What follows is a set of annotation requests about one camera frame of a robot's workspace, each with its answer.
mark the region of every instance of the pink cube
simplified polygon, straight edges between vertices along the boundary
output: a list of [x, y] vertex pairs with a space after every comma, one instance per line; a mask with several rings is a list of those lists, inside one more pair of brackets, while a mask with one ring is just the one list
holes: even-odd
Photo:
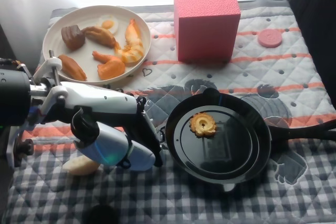
[[237, 35], [237, 0], [174, 0], [179, 61], [229, 61]]

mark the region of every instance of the checkered fabric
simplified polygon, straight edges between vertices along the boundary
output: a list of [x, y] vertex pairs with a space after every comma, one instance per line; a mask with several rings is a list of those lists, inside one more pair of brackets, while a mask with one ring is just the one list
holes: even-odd
[[[172, 6], [131, 8], [149, 24], [152, 48], [137, 72], [107, 88], [146, 96], [145, 109], [158, 128], [180, 101], [207, 87], [242, 98], [270, 124], [335, 119], [288, 3], [259, 0], [240, 7], [231, 63], [208, 68], [177, 62]], [[50, 25], [69, 11], [55, 10]], [[282, 32], [280, 47], [257, 44], [265, 28]], [[112, 206], [122, 223], [131, 224], [336, 223], [332, 141], [291, 140], [277, 147], [263, 173], [226, 193], [183, 172], [167, 150], [161, 168], [136, 173], [100, 166], [95, 174], [73, 177], [61, 169], [79, 155], [68, 125], [39, 125], [25, 137], [34, 140], [35, 153], [15, 171], [3, 223], [83, 223], [83, 214], [97, 204]]]

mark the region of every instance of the plate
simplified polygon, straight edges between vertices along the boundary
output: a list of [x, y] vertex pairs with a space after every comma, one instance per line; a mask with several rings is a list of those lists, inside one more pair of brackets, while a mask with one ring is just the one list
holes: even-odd
[[[126, 64], [126, 70], [124, 74], [102, 81], [100, 80], [97, 72], [97, 65], [101, 63], [94, 60], [92, 52], [98, 51], [102, 54], [114, 55], [114, 50], [86, 39], [84, 45], [81, 48], [75, 51], [71, 51], [66, 47], [62, 40], [61, 29], [62, 27], [71, 25], [78, 25], [79, 29], [83, 29], [88, 26], [98, 26], [99, 22], [101, 21], [100, 17], [106, 15], [113, 15], [113, 17], [118, 20], [118, 30], [114, 36], [122, 48], [126, 44], [125, 30], [130, 20], [133, 18], [135, 19], [135, 22], [137, 23], [141, 32], [141, 40], [144, 47], [144, 57], [142, 57], [138, 62]], [[134, 72], [144, 62], [150, 47], [151, 33], [148, 25], [140, 16], [122, 7], [99, 5], [75, 10], [55, 22], [44, 38], [42, 50], [45, 59], [49, 58], [50, 49], [54, 51], [55, 57], [58, 57], [61, 54], [69, 56], [78, 63], [87, 76], [87, 81], [77, 81], [70, 78], [64, 72], [60, 71], [59, 75], [64, 79], [73, 82], [100, 86], [103, 84], [119, 81]]]

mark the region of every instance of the gingham pattern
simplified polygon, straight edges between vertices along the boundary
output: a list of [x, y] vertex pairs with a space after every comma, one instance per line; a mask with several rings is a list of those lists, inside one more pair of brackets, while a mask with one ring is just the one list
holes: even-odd
[[[282, 2], [264, 3], [264, 6], [242, 8], [238, 32], [297, 27], [288, 6], [277, 6], [276, 3]], [[155, 13], [146, 7], [135, 10], [146, 19], [152, 34], [172, 34], [173, 14], [164, 8], [158, 7]], [[68, 11], [55, 11], [50, 24]], [[259, 48], [253, 36], [237, 36], [233, 59], [308, 53], [299, 32], [285, 32], [283, 38], [283, 45], [271, 53]], [[154, 38], [148, 61], [176, 60], [172, 48], [175, 49], [174, 39]], [[144, 76], [147, 71], [144, 69], [152, 72]], [[236, 93], [235, 89], [256, 88], [260, 84], [284, 87], [318, 81], [320, 77], [311, 58], [292, 57], [242, 61], [230, 63], [225, 69], [210, 70], [178, 64], [144, 65], [134, 73], [134, 78], [115, 85], [125, 90], [141, 90], [147, 95], [146, 110], [158, 126], [166, 120], [175, 104], [206, 87], [229, 89], [229, 93], [232, 91], [233, 95], [244, 99], [246, 93]], [[284, 108], [288, 108], [287, 114], [293, 117], [292, 124], [321, 123], [316, 116], [335, 113], [323, 87], [298, 88], [278, 94], [279, 100], [259, 96], [248, 99], [273, 104], [273, 109], [262, 111], [265, 117], [281, 115], [277, 114], [281, 110], [274, 108], [280, 108], [282, 102]], [[71, 177], [61, 170], [61, 165], [79, 155], [70, 145], [74, 137], [67, 136], [68, 129], [61, 129], [64, 125], [59, 122], [39, 127], [51, 126], [57, 127], [63, 136], [45, 137], [39, 135], [39, 131], [31, 133], [35, 144], [45, 148], [36, 150], [16, 170], [4, 223], [82, 223], [82, 214], [97, 204], [114, 207], [122, 223], [304, 224], [336, 221], [335, 142], [289, 141], [289, 148], [281, 150], [281, 154], [274, 153], [264, 173], [225, 193], [221, 186], [203, 183], [181, 171], [167, 151], [164, 152], [164, 166], [145, 173], [101, 166], [94, 175]]]

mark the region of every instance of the robotic arm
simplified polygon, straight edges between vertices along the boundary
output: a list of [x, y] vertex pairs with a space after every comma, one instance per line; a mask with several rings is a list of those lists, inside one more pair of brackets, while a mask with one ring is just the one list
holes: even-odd
[[[32, 140], [19, 139], [21, 133], [56, 120], [70, 123], [76, 148], [98, 163], [131, 170], [162, 166], [159, 140], [144, 111], [145, 98], [60, 82], [60, 69], [61, 61], [52, 51], [33, 77], [23, 64], [18, 71], [0, 69], [0, 151], [9, 167], [19, 166], [22, 156], [34, 151]], [[53, 78], [43, 77], [49, 72]]]

